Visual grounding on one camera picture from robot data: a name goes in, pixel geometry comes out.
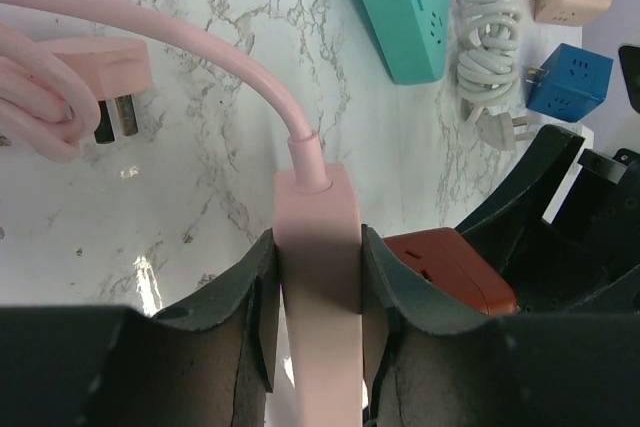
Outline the pink power strip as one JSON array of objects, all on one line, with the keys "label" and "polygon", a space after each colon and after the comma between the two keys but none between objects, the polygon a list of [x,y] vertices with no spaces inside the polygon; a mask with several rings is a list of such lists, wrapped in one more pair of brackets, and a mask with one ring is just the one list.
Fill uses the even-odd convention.
[{"label": "pink power strip", "polygon": [[361,221],[346,168],[330,187],[303,194],[275,177],[278,251],[290,355],[302,426],[362,423]]}]

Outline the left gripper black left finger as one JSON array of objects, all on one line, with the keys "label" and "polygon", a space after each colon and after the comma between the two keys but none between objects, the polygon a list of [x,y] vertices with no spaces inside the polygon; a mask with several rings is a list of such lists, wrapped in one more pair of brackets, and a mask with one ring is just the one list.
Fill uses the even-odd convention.
[{"label": "left gripper black left finger", "polygon": [[1,311],[5,426],[260,426],[274,387],[271,231],[214,280],[145,316],[127,306]]}]

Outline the blue cube plug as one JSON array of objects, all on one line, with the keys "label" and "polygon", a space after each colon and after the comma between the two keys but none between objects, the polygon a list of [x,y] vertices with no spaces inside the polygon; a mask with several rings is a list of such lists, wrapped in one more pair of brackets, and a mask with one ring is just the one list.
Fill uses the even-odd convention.
[{"label": "blue cube plug", "polygon": [[533,76],[526,107],[578,122],[605,101],[612,69],[611,58],[561,43]]}]

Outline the teal power strip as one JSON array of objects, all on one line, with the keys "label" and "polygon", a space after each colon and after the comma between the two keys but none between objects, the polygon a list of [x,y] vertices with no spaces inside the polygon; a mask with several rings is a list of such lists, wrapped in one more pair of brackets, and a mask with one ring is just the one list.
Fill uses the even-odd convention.
[{"label": "teal power strip", "polygon": [[362,0],[392,81],[417,85],[445,70],[451,0]]}]

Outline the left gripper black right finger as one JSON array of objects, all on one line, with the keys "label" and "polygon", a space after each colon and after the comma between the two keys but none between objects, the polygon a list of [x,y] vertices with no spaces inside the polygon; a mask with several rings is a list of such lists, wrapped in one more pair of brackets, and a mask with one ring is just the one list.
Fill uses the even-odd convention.
[{"label": "left gripper black right finger", "polygon": [[487,316],[362,230],[369,413],[378,426],[635,426],[639,318]]}]

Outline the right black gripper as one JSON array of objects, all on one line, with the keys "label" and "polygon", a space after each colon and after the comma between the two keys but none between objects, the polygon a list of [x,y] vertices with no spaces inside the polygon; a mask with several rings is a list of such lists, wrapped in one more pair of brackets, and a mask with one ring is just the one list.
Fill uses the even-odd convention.
[{"label": "right black gripper", "polygon": [[627,275],[613,311],[633,312],[639,290],[639,154],[586,149],[553,220],[541,220],[585,138],[543,126],[491,195],[457,232],[515,292],[522,312],[570,310]]}]

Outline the white cube plug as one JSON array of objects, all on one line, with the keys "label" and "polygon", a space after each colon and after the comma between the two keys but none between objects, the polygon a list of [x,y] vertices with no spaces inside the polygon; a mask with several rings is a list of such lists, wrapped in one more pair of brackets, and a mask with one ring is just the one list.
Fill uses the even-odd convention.
[{"label": "white cube plug", "polygon": [[576,133],[580,137],[582,137],[584,139],[584,142],[582,144],[582,148],[583,149],[593,149],[594,148],[595,134],[591,129],[589,129],[588,127],[586,127],[582,123],[577,123],[576,124]]}]

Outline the brown cube plug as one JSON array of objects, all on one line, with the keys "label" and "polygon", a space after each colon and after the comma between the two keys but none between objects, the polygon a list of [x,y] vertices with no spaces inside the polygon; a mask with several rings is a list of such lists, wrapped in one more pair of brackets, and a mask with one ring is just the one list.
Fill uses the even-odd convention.
[{"label": "brown cube plug", "polygon": [[402,263],[463,304],[488,315],[518,312],[513,289],[456,230],[424,230],[384,242]]}]

